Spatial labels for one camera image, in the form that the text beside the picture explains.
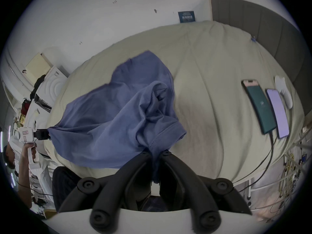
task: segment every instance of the beige comforter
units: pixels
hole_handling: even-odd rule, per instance
[[[156,54],[172,73],[175,111],[188,133],[170,151],[196,174],[225,177],[238,184],[263,170],[269,161],[268,157],[254,171],[269,153],[271,143],[269,135],[261,134],[255,111],[241,85],[243,79],[258,80],[264,90],[275,88],[274,76],[284,76],[291,92],[294,106],[286,109],[291,134],[276,140],[272,163],[299,134],[303,108],[283,69],[266,49],[251,41],[249,33],[214,21],[155,28],[93,56],[67,79],[47,127],[59,122],[69,102],[108,83],[116,66],[145,50]],[[49,140],[45,141],[45,148],[54,161],[81,177],[116,172],[76,166],[60,157]]]

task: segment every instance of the gray headboard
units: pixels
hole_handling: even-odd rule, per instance
[[[275,12],[244,0],[211,0],[213,20],[240,28],[271,53],[293,83],[305,115],[312,110],[312,58],[302,34]]]

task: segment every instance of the blue cloth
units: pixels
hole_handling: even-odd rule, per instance
[[[146,51],[119,65],[109,84],[69,103],[48,131],[56,152],[76,165],[120,168],[148,148],[155,172],[158,155],[186,134],[173,103],[170,71]]]

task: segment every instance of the white controller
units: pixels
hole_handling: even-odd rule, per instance
[[[31,127],[20,127],[18,129],[18,140],[21,143],[33,143],[35,145],[34,131]],[[32,159],[32,147],[28,148],[29,169],[41,168],[40,162],[34,162]]]
[[[275,87],[277,91],[284,97],[285,103],[288,109],[291,109],[293,106],[292,98],[291,98],[291,93],[289,92],[286,82],[285,82],[285,77],[279,77],[275,76],[274,78],[275,81]]]

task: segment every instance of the blue poster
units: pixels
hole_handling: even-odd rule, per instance
[[[178,12],[178,14],[180,18],[180,23],[195,21],[194,11],[181,11],[181,12]]]

